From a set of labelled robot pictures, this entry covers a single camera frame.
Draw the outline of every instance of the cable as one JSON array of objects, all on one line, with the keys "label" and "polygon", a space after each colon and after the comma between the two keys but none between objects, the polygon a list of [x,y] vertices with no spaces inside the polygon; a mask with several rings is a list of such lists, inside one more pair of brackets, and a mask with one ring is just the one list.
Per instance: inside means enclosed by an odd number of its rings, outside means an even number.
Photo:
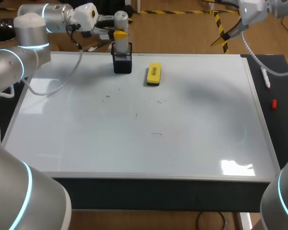
[{"label": "cable", "polygon": [[279,76],[279,77],[283,77],[283,76],[287,76],[288,75],[288,72],[287,73],[277,73],[271,69],[269,69],[267,66],[265,66],[257,57],[256,55],[251,51],[249,45],[246,43],[245,39],[244,39],[244,36],[243,36],[243,31],[241,32],[241,38],[242,38],[242,41],[245,45],[245,48],[248,50],[248,52],[250,53],[250,55],[252,56],[252,58],[263,68],[265,68],[265,70],[275,76]]},{"label": "cable", "polygon": [[11,85],[10,89],[11,89],[11,93],[0,92],[0,97],[13,98],[15,96],[14,86]]},{"label": "cable", "polygon": [[59,91],[60,89],[62,89],[66,83],[68,82],[69,78],[71,78],[71,76],[75,73],[75,71],[78,69],[80,62],[82,60],[82,55],[83,55],[83,50],[82,50],[82,46],[76,42],[76,40],[74,40],[73,38],[73,32],[75,32],[77,29],[79,29],[81,26],[80,25],[67,25],[65,27],[66,29],[66,33],[69,35],[69,37],[71,38],[71,41],[79,48],[79,59],[75,65],[75,67],[72,69],[71,73],[68,75],[68,77],[64,80],[64,82],[62,83],[62,85],[60,85],[59,87],[57,87],[56,89],[50,91],[50,92],[35,92],[32,87],[30,86],[30,84],[25,80],[25,79],[21,79],[21,81],[28,87],[28,89],[31,91],[31,93],[33,93],[34,95],[37,96],[46,96],[46,95],[52,95],[54,93],[56,93],[57,91]]},{"label": "cable", "polygon": [[71,71],[71,73],[68,75],[68,77],[64,80],[64,82],[62,83],[62,85],[60,85],[59,87],[57,87],[56,89],[50,91],[50,92],[43,92],[43,93],[40,93],[40,92],[35,92],[32,87],[30,86],[30,84],[23,78],[21,79],[21,81],[28,87],[28,89],[31,91],[31,93],[33,93],[34,95],[37,95],[37,96],[46,96],[46,95],[52,95],[54,93],[56,93],[57,91],[59,91],[60,89],[62,89],[67,81],[69,80],[69,78],[71,78],[71,76],[75,73],[75,71],[78,69],[79,65],[80,65],[80,62],[82,60],[82,55],[83,55],[83,51],[80,50],[80,55],[79,55],[79,59],[77,61],[77,64],[75,65],[75,67],[73,68],[73,70]]},{"label": "cable", "polygon": [[288,28],[284,25],[283,20],[284,20],[284,17],[282,17],[282,20],[280,20],[280,23],[281,23],[282,26],[288,31]]},{"label": "cable", "polygon": [[[195,225],[195,230],[200,230],[200,227],[199,227],[199,218],[200,216],[203,214],[203,212],[200,212],[196,218],[196,225]],[[226,226],[226,220],[225,220],[225,217],[224,215],[221,213],[221,212],[218,212],[218,214],[220,214],[221,218],[222,218],[222,221],[223,221],[223,226],[221,228],[221,230],[224,230],[225,229],[225,226]]]}]

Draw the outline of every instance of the black cable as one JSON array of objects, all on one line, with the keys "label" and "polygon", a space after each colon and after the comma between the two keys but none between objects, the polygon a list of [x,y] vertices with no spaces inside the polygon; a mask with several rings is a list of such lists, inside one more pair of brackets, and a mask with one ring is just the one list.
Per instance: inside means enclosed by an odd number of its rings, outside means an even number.
[{"label": "black cable", "polygon": [[76,30],[79,30],[81,26],[72,24],[72,25],[67,25],[65,27],[66,33],[68,34],[68,36],[70,37],[71,41],[78,47],[79,50],[82,49],[82,46],[73,38],[73,32],[75,32]]},{"label": "black cable", "polygon": [[[200,216],[203,214],[203,212],[200,212],[196,218],[196,223],[195,223],[195,230],[200,230],[200,227],[199,227],[199,218]],[[221,212],[218,212],[218,214],[220,214],[221,218],[222,218],[222,221],[223,221],[223,227],[222,227],[222,230],[225,229],[225,225],[226,225],[226,221],[225,221],[225,217],[224,215],[221,213]]]},{"label": "black cable", "polygon": [[288,31],[288,28],[284,25],[283,20],[284,20],[284,17],[282,18],[282,20],[280,20],[280,23],[281,23],[282,26]]}]

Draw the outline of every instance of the red marker cap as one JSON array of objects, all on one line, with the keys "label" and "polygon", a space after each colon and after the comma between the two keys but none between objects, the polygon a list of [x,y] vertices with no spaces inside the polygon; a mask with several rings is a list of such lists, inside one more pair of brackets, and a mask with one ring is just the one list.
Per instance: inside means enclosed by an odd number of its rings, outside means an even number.
[{"label": "red marker cap", "polygon": [[272,108],[273,110],[276,110],[276,104],[277,104],[277,101],[276,101],[276,100],[272,100],[272,106],[271,106],[271,108]]}]

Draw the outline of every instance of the white marker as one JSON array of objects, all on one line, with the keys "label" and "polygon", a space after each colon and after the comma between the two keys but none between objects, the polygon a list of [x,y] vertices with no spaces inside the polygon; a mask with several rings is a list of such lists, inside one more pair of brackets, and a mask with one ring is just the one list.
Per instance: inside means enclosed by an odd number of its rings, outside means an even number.
[{"label": "white marker", "polygon": [[268,89],[270,89],[271,88],[271,84],[270,84],[270,81],[269,81],[268,73],[265,70],[265,68],[261,67],[260,69],[261,69],[261,72],[263,73],[265,85],[267,86]]}]

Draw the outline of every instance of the black mat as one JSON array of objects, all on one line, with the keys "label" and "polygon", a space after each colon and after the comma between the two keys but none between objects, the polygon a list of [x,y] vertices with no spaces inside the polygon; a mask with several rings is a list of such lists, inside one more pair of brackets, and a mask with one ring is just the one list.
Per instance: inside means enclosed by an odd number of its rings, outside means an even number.
[{"label": "black mat", "polygon": [[[288,77],[269,75],[271,91],[259,66],[246,57],[271,140],[281,168],[288,162]],[[278,72],[288,71],[283,55],[258,58]],[[3,137],[23,85],[15,86],[16,97],[0,98],[0,127]],[[271,101],[277,100],[277,110]],[[259,212],[260,200],[268,183],[216,182],[193,180],[131,180],[55,178],[69,192],[76,209],[142,209]]]}]

